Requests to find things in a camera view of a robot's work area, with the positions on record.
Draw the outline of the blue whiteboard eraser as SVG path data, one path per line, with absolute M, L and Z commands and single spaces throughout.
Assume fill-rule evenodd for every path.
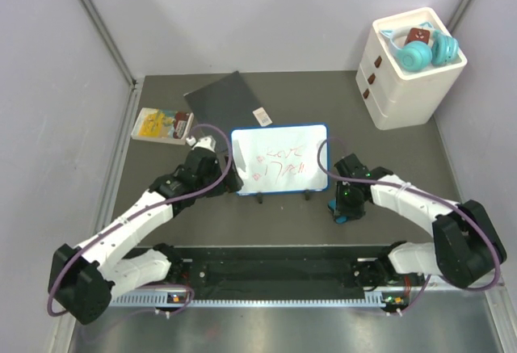
M 329 212 L 331 213 L 332 217 L 333 217 L 333 220 L 336 224 L 338 225 L 342 225 L 344 223 L 346 223 L 348 221 L 347 217 L 346 216 L 343 216 L 341 215 L 338 210 L 337 210 L 337 203 L 336 203 L 336 200 L 331 200 L 328 204 L 327 204 L 327 208 L 329 210 Z

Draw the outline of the blue framed whiteboard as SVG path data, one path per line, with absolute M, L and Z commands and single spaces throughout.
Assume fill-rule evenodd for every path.
M 235 129 L 233 162 L 243 181 L 239 195 L 324 191 L 330 159 L 325 124 Z

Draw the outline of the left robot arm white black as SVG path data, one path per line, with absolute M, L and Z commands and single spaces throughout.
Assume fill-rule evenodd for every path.
M 237 192 L 241 187 L 231 153 L 225 155 L 225 164 L 221 165 L 214 149 L 195 144 L 183 164 L 157 177 L 108 227 L 77 246 L 64 244 L 54 252 L 48 314 L 58 315 L 53 310 L 57 302 L 63 313 L 88 325 L 118 296 L 155 281 L 177 284 L 183 266 L 174 260 L 171 247 L 155 246 L 134 258 L 127 258 L 127 253 L 197 199 Z

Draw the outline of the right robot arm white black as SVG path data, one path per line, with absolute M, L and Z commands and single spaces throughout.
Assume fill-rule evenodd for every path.
M 335 164 L 339 174 L 330 202 L 339 221 L 362 218 L 367 202 L 413 222 L 432 238 L 427 243 L 394 242 L 376 260 L 379 279 L 397 284 L 408 274 L 439 275 L 462 289 L 499 271 L 506 249 L 482 204 L 444 200 L 404 182 L 384 167 L 369 170 L 356 155 Z

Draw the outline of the yellow picture book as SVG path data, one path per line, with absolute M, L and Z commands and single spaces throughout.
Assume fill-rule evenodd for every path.
M 185 145 L 194 114 L 143 107 L 132 128 L 131 138 L 172 145 Z

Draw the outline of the dark grey notebook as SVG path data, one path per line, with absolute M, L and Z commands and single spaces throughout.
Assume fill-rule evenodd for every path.
M 198 124 L 211 124 L 228 138 L 235 129 L 272 124 L 263 105 L 238 71 L 183 97 Z

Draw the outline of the teal headphones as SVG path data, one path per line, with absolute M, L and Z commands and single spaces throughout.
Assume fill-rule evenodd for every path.
M 447 65 L 458 57 L 459 41 L 433 27 L 420 26 L 431 32 L 429 44 L 412 42 L 405 45 L 410 28 L 400 27 L 380 32 L 387 40 L 389 51 L 404 70 L 416 73 L 424 70 L 428 65 L 434 67 Z

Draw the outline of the brown square toy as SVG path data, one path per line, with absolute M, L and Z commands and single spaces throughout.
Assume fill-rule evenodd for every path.
M 431 32 L 425 28 L 411 27 L 406 37 L 405 45 L 412 42 L 422 42 L 429 44 Z

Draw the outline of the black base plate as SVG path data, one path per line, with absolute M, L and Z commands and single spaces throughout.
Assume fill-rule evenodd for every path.
M 357 299 L 367 289 L 419 288 L 417 274 L 385 280 L 380 246 L 154 246 L 172 260 L 167 283 L 196 299 Z

